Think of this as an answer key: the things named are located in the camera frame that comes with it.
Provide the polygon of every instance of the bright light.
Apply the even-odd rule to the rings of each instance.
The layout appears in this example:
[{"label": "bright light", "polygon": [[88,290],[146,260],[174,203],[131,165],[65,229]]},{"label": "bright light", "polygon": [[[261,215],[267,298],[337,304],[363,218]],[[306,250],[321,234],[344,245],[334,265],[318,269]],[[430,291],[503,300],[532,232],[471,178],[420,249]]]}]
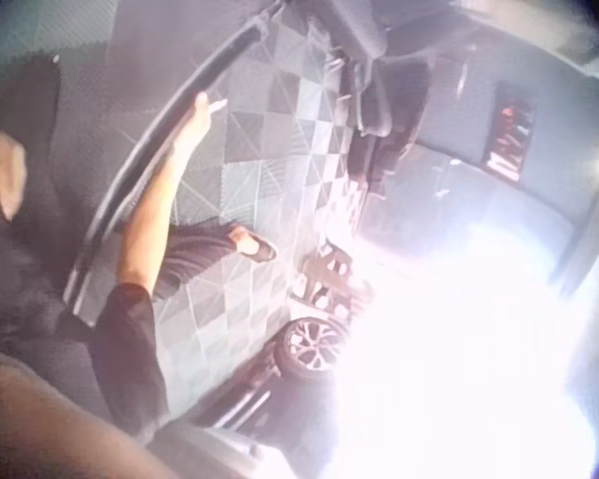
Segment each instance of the bright light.
[{"label": "bright light", "polygon": [[333,477],[588,477],[594,440],[562,391],[576,337],[536,254],[476,227],[419,270],[370,278],[338,371]]}]

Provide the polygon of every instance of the foot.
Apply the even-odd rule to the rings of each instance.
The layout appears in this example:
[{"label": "foot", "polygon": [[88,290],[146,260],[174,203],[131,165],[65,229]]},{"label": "foot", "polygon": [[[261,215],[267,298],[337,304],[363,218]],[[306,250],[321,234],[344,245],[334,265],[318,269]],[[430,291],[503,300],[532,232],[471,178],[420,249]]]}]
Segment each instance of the foot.
[{"label": "foot", "polygon": [[233,228],[229,233],[229,238],[235,243],[239,253],[255,262],[272,261],[278,256],[274,247],[244,227]]},{"label": "foot", "polygon": [[251,236],[249,230],[244,227],[235,227],[229,233],[229,238],[236,244],[236,249],[242,254],[257,254],[260,244]]}]

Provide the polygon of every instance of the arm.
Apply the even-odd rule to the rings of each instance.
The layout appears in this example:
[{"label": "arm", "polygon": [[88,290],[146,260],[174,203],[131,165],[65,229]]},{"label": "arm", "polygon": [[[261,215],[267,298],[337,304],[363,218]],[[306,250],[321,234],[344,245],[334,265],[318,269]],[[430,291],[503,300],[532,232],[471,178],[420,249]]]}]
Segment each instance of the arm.
[{"label": "arm", "polygon": [[189,158],[211,127],[211,112],[223,106],[209,105],[207,95],[196,98],[164,164],[152,178],[126,228],[118,282],[142,286],[153,293],[169,234],[171,208]]}]

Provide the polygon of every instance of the black pants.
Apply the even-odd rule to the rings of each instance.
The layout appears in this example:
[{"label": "black pants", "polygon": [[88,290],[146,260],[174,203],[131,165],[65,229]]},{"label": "black pants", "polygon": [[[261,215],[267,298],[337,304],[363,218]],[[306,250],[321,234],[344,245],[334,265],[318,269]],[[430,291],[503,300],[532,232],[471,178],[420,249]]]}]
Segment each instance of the black pants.
[{"label": "black pants", "polygon": [[221,225],[211,218],[192,226],[171,226],[162,268],[153,296],[158,299],[175,294],[198,274],[236,250],[229,238],[234,224]]}]

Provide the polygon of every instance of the fingers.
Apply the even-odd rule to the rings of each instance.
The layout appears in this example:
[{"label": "fingers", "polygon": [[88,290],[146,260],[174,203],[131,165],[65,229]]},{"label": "fingers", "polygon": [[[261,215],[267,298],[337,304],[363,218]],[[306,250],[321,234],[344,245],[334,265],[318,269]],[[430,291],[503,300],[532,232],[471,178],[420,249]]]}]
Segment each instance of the fingers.
[{"label": "fingers", "polygon": [[209,97],[205,92],[200,92],[196,97],[196,113],[203,113],[209,109]]},{"label": "fingers", "polygon": [[209,96],[205,92],[201,92],[198,94],[195,101],[196,113],[208,113],[209,115],[212,115],[225,107],[227,102],[228,100],[224,98],[223,100],[209,105]]},{"label": "fingers", "polygon": [[229,102],[229,100],[227,100],[226,98],[224,98],[223,100],[220,100],[218,102],[213,102],[211,105],[209,105],[209,113],[213,114],[215,112],[218,112],[223,107],[225,107],[228,102]]}]

